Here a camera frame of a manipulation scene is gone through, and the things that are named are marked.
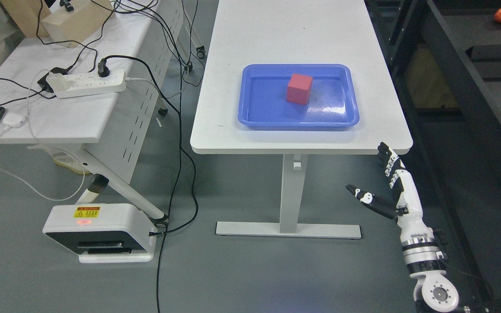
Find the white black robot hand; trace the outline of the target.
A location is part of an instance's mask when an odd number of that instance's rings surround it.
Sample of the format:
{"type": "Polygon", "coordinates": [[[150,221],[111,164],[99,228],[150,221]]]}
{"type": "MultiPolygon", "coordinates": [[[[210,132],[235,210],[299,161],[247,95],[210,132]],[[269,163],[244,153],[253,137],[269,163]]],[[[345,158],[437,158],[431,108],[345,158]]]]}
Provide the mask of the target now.
{"type": "Polygon", "coordinates": [[[411,173],[400,156],[386,143],[381,142],[377,149],[384,176],[392,191],[392,200],[351,184],[346,185],[346,190],[366,208],[395,221],[401,228],[401,243],[408,245],[434,242],[433,230],[423,221],[423,206],[411,173]]]}

